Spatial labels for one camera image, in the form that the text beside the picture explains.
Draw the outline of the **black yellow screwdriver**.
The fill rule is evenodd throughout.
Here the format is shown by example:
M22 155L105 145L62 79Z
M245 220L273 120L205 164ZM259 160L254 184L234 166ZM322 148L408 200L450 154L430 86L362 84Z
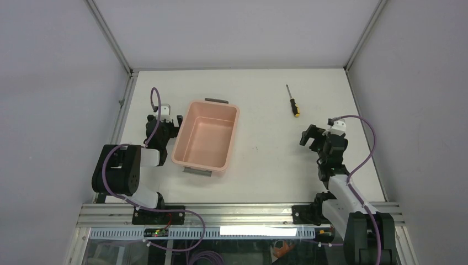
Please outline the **black yellow screwdriver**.
M298 118L300 116L300 109L299 109L298 105L295 102L295 98L292 96L292 94L290 92L290 88L289 88L288 84L286 84L286 89L287 89L287 92L288 92L288 95L289 95L289 98L290 98L290 105L291 105L292 113L293 113L294 117Z

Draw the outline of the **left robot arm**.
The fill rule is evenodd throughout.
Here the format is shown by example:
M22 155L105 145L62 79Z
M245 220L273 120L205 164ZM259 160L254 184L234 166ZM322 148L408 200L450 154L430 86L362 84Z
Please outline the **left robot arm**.
M92 189L100 194L112 193L122 196L140 206L134 207L133 225L183 225L185 213L182 205L166 206L163 196L153 192L140 184L140 169L142 167L161 167L168 156L167 144L170 139L177 137L183 117L177 116L162 119L156 133L151 138L148 148L141 145L120 147L113 152L107 164L106 157L116 145L104 145L92 176Z

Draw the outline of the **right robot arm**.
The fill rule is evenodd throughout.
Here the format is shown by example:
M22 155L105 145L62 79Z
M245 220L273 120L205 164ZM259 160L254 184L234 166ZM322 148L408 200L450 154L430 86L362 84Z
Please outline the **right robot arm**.
M343 154L348 147L343 120L330 121L328 129L310 125L300 145L309 139L317 153L318 178L326 191L309 205L292 206L294 224L331 224L343 239L347 264L396 264L395 221L369 204L352 185Z

